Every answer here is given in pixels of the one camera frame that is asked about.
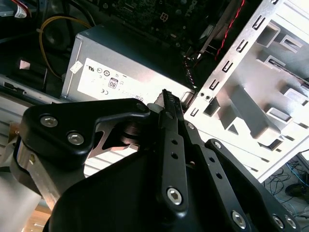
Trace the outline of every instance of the white label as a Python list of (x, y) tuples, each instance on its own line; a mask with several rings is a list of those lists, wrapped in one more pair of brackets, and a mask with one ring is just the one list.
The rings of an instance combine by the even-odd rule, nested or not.
[(72, 73), (76, 74), (82, 66), (83, 66), (83, 64), (81, 62), (76, 61), (75, 64), (73, 64), (73, 66), (70, 68), (70, 71)]
[(98, 100), (136, 98), (145, 104), (146, 86), (89, 58), (84, 64), (77, 90)]
[(15, 18), (26, 18), (27, 12), (21, 8), (19, 5), (17, 5), (17, 12), (15, 14)]

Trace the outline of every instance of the cable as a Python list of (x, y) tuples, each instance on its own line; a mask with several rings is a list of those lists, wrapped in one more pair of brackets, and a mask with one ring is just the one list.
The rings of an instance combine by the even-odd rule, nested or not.
[(307, 149), (307, 150), (304, 150), (304, 151), (301, 151), (300, 153), (303, 153), (303, 152), (306, 152), (306, 151), (309, 151), (309, 149)]
[(306, 209), (308, 208), (309, 206), (307, 206), (305, 209), (304, 209), (304, 211), (302, 212), (302, 213), (298, 213), (297, 214), (297, 216), (301, 216), (301, 215), (303, 215), (303, 214), (306, 214), (308, 211), (306, 211)]
[(41, 49), (41, 52), (42, 52), (42, 55), (43, 55), (43, 59), (45, 60), (48, 69), (53, 73), (53, 75), (55, 75), (56, 77), (61, 79), (61, 77), (54, 72), (54, 70), (52, 69), (51, 65), (49, 64), (47, 56), (46, 56), (46, 53), (45, 53), (45, 50), (44, 50), (44, 46), (43, 46), (43, 31), (44, 31), (44, 28), (49, 23), (51, 23), (51, 22), (53, 22), (55, 20), (58, 20), (58, 19), (68, 19), (68, 20), (71, 20), (73, 22), (82, 24), (83, 26), (85, 26), (88, 29), (91, 28), (91, 26), (89, 24), (79, 20), (79, 19), (76, 19), (76, 18), (73, 18), (73, 17), (66, 17), (66, 16), (54, 16), (54, 17), (48, 18), (47, 20), (45, 20), (42, 23), (42, 26), (41, 26), (41, 28), (39, 30), (39, 43), (40, 43), (40, 49)]
[[(70, 16), (65, 1), (61, 1), (61, 3), (62, 3), (63, 13), (64, 13), (63, 16)], [(66, 23), (67, 23), (67, 28), (68, 28), (69, 35), (70, 35), (70, 47), (73, 47), (75, 34), (74, 34), (72, 21), (66, 20)]]
[(226, 31), (225, 31), (225, 35), (224, 35), (224, 38), (223, 38), (223, 40), (222, 40), (221, 47), (218, 49), (217, 54), (216, 54), (214, 60), (217, 60), (217, 58), (218, 58), (218, 56), (219, 56), (219, 54), (220, 54), (220, 51), (221, 51), (222, 48), (224, 47), (224, 44), (225, 44), (225, 41), (226, 41), (226, 38), (227, 38), (227, 34), (228, 34), (229, 30), (231, 29), (231, 27), (233, 26), (235, 20), (238, 18), (239, 13), (240, 13), (240, 11), (241, 11), (241, 9), (242, 9), (242, 7), (243, 7), (244, 4), (245, 4), (245, 0), (242, 0), (241, 5), (240, 5), (240, 7), (239, 7), (238, 10), (237, 10), (234, 19), (230, 22), (230, 24), (228, 25), (228, 28), (227, 28)]
[(21, 7), (27, 13), (27, 15), (32, 17), (31, 12), (29, 11), (28, 7), (25, 4), (23, 4), (19, 0), (11, 0), (11, 1), (14, 2), (16, 5), (18, 5), (19, 7)]
[(307, 226), (305, 226), (305, 227), (301, 228), (301, 230), (303, 230), (303, 229), (305, 229), (305, 228), (307, 228), (307, 227), (309, 227), (309, 225), (307, 225)]
[(38, 17), (39, 17), (39, 14), (40, 14), (40, 0), (37, 0), (37, 5), (36, 5), (36, 7), (37, 7), (37, 12), (36, 12), (36, 14), (35, 14), (33, 20), (37, 20)]
[[(281, 179), (279, 179), (279, 177), (283, 177), (283, 176), (286, 176), (287, 178), (285, 178), (284, 180), (281, 180)], [(283, 175), (278, 175), (278, 176), (275, 176), (274, 178), (272, 178), (271, 179), (271, 181), (269, 182), (269, 189), (270, 189), (270, 193), (274, 196), (274, 195), (276, 195), (276, 194), (278, 194), (278, 193), (280, 193), (283, 189), (284, 189), (284, 181), (287, 181), (287, 180), (289, 180), (291, 177), (290, 177), (290, 175), (288, 175), (288, 174), (283, 174)], [(275, 188), (275, 191), (272, 191), (272, 183), (273, 182), (276, 182), (276, 188)], [(277, 187), (278, 187), (278, 183), (281, 183), (282, 184), (282, 187), (280, 188), (280, 190), (279, 191), (277, 191)]]
[(281, 204), (286, 203), (288, 201), (290, 201), (291, 199), (293, 199), (294, 197), (291, 197), (290, 199), (285, 200), (284, 202), (281, 202)]
[(79, 2), (75, 0), (66, 0), (66, 1), (72, 6), (74, 6), (77, 10), (82, 12), (82, 14), (86, 17), (87, 21), (89, 22), (90, 26), (94, 27), (96, 25), (91, 13), (85, 7), (83, 7)]
[(293, 169), (290, 167), (289, 164), (286, 164), (286, 166), (291, 170), (292, 173), (294, 173), (294, 175), (296, 175), (296, 177), (297, 177), (304, 185), (306, 185), (307, 187), (309, 187), (309, 185), (307, 185), (307, 184), (296, 174), (296, 172), (293, 171)]
[(297, 212), (296, 212), (295, 208), (294, 208), (290, 203), (288, 203), (288, 202), (286, 202), (286, 201), (284, 201), (284, 200), (279, 199), (277, 196), (274, 196), (274, 197), (275, 197), (277, 200), (279, 200), (279, 201), (282, 201), (282, 202), (285, 202), (285, 203), (289, 204), (289, 205), (293, 208), (293, 210), (294, 210), (294, 212), (295, 212), (295, 216), (297, 215)]

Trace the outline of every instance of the gray power supply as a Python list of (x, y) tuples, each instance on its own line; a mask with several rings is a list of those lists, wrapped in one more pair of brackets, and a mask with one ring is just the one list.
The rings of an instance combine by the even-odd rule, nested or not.
[(184, 105), (193, 86), (179, 52), (110, 21), (76, 36), (62, 97), (69, 101), (137, 98), (153, 103), (162, 89)]

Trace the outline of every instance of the floor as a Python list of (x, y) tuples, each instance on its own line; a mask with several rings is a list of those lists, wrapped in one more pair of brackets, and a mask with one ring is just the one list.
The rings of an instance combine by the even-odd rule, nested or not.
[[(302, 173), (296, 169), (293, 169), (296, 174)], [(264, 183), (265, 187), (272, 194), (275, 194), (275, 198), (282, 203), (282, 205), (291, 212), (293, 216), (296, 216), (296, 220), (298, 221), (301, 228), (304, 228), (303, 232), (309, 232), (309, 203), (305, 200), (293, 197), (291, 199), (285, 193), (285, 188), (291, 184), (299, 183), (299, 179), (296, 175), (291, 172), (287, 165), (283, 165), (277, 172), (275, 172), (270, 178), (268, 178)]]

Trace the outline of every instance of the screw hole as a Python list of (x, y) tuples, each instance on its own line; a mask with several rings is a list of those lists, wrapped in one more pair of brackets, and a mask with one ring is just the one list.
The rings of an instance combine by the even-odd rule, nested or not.
[(177, 156), (177, 154), (176, 153), (174, 153), (174, 152), (172, 152), (172, 157), (174, 158), (174, 159), (178, 159), (178, 156)]
[(219, 178), (219, 179), (222, 179), (222, 176), (220, 173), (216, 173), (216, 176)]

